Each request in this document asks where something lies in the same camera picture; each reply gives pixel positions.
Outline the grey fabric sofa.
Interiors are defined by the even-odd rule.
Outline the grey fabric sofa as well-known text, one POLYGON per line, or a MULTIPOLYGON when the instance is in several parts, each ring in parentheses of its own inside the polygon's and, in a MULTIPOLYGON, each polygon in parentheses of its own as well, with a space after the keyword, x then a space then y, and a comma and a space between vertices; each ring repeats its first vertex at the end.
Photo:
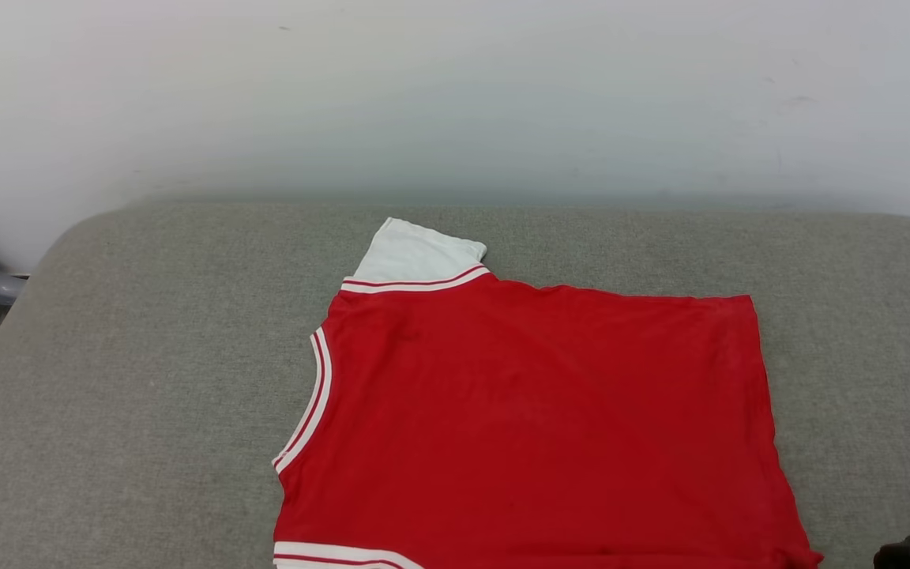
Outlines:
POLYGON ((308 336, 387 217, 535 287, 751 295, 821 569, 910 534, 910 217, 184 202, 76 224, 0 325, 0 569, 272 569, 308 336))

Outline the red and white jersey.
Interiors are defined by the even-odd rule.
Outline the red and white jersey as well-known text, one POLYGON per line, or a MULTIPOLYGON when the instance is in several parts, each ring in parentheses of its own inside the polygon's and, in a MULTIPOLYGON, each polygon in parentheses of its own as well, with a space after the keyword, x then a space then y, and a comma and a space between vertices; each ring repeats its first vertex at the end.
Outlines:
POLYGON ((501 280, 390 217, 311 335, 275 569, 818 569, 749 296, 501 280))

